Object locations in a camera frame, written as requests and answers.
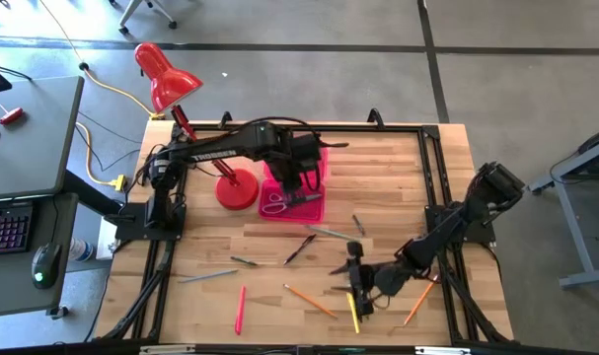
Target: lamp shade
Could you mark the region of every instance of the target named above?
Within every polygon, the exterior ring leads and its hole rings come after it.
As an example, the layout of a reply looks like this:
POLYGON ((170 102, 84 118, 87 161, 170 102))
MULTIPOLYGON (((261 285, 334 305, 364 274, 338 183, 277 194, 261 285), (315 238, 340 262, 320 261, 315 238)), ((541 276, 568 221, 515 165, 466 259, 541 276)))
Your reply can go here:
POLYGON ((134 50, 134 57, 150 78, 150 96, 157 112, 175 105, 202 86, 198 78, 172 66, 154 43, 139 44, 134 50))

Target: pink container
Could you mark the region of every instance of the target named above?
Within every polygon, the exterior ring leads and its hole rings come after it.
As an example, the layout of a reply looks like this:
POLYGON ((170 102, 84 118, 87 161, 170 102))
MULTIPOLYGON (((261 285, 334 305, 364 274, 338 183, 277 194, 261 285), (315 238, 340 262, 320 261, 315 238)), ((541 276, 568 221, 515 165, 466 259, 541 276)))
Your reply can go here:
POLYGON ((274 193, 283 196, 283 193, 281 192, 279 183, 273 178, 264 180, 262 182, 262 193, 260 194, 260 205, 258 207, 260 216, 269 221, 294 222, 301 224, 321 223, 326 208, 326 187, 321 184, 318 191, 311 191, 304 185, 303 191, 306 195, 319 193, 322 196, 316 200, 293 206, 279 213, 266 213, 263 211, 263 208, 267 204, 272 203, 272 201, 270 201, 270 196, 274 193))
MULTIPOLYGON (((266 163, 262 163, 263 164, 263 174, 265 176, 265 178, 270 178, 272 180, 274 180, 274 177, 272 176, 272 173, 270 172, 270 169, 268 168, 268 165, 266 163)), ((321 160, 319 161, 319 163, 317 163, 319 166, 319 177, 321 178, 321 183, 324 183, 326 181, 326 178, 328 178, 329 171, 328 171, 328 148, 321 148, 321 160)), ((311 186, 314 186, 317 182, 317 171, 311 171, 308 172, 308 181, 310 182, 311 186)), ((303 174, 301 175, 301 181, 303 182, 303 184, 306 184, 306 180, 304 179, 303 174)))

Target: office chair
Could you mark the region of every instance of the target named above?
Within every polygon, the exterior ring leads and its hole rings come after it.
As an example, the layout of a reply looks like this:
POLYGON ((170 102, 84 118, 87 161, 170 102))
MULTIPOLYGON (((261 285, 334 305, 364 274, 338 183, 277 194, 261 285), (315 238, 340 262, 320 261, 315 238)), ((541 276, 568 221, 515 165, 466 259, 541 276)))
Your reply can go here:
MULTIPOLYGON (((130 2, 128 3, 128 6, 126 6, 125 11, 123 12, 123 16, 121 16, 121 19, 119 20, 119 31, 121 32, 122 35, 125 35, 128 33, 128 28, 125 26, 125 23, 126 23, 126 21, 128 21, 130 16, 132 16, 132 13, 134 12, 134 10, 137 9, 137 7, 139 6, 139 4, 141 4, 142 1, 144 1, 144 0, 130 0, 130 2)), ((115 0, 109 0, 109 2, 111 3, 111 5, 114 5, 116 3, 115 0)), ((153 8, 154 6, 156 6, 157 10, 159 10, 159 12, 161 12, 161 14, 163 14, 165 17, 168 18, 168 20, 170 20, 170 23, 168 24, 168 27, 170 29, 173 30, 177 27, 177 22, 174 21, 172 16, 170 16, 170 14, 168 14, 168 12, 165 10, 163 5, 161 5, 159 0, 154 0, 154 2, 152 2, 150 0, 145 0, 145 2, 148 4, 149 8, 153 8)))

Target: concrete floor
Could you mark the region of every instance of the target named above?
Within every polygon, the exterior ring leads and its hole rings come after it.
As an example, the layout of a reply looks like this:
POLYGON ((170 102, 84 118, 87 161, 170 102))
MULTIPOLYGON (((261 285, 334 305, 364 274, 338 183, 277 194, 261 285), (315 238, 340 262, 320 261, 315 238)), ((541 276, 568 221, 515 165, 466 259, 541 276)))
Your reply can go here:
MULTIPOLYGON (((142 5, 127 24, 128 38, 116 30, 121 7, 113 8, 106 0, 45 3, 76 39, 424 45, 415 0, 166 1, 179 22, 177 30, 168 30, 164 18, 142 5)), ((11 10, 0 5, 0 39, 17 43, 18 37, 62 38, 36 0, 10 4, 11 10)), ((436 45, 599 47, 599 0, 427 0, 426 4, 436 45)), ((80 54, 102 80, 149 104, 148 81, 139 76, 131 50, 82 49, 80 54)), ((425 53, 173 50, 166 54, 205 83, 184 102, 192 119, 218 119, 231 110, 236 118, 284 114, 363 120, 369 109, 377 107, 387 121, 438 121, 425 53)), ((0 65, 37 78, 79 75, 77 62, 67 49, 0 47, 0 65)), ((599 131, 599 56, 441 54, 437 62, 450 121, 466 124, 477 165, 498 160, 530 181, 599 131)), ((142 138, 145 112, 88 81, 81 110, 121 134, 142 138)), ((90 122, 89 128, 105 163, 137 148, 90 122)), ((85 152, 83 143, 74 140, 69 168, 81 177, 85 177, 85 152)), ((135 159, 133 155, 111 171, 96 173, 102 178, 119 172, 131 175, 135 159)), ((552 192, 526 195, 494 226, 516 339, 599 351, 599 284, 572 291, 558 286, 559 277, 579 272, 581 265, 557 197, 552 192)), ((81 341, 105 278, 103 270, 67 275, 62 297, 73 309, 73 318, 52 322, 42 313, 0 318, 0 347, 81 341), (3 335, 14 324, 22 325, 11 337, 3 335)))

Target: pink marker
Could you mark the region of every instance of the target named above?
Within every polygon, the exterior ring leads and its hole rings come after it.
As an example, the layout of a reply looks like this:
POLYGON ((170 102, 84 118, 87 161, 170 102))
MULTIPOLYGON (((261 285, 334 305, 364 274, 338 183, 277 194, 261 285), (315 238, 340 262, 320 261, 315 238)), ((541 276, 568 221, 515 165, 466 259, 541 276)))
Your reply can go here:
POLYGON ((247 295, 247 287, 242 286, 242 290, 240 290, 240 304, 238 305, 238 315, 236 316, 236 334, 240 335, 242 332, 242 319, 244 318, 244 299, 247 295))

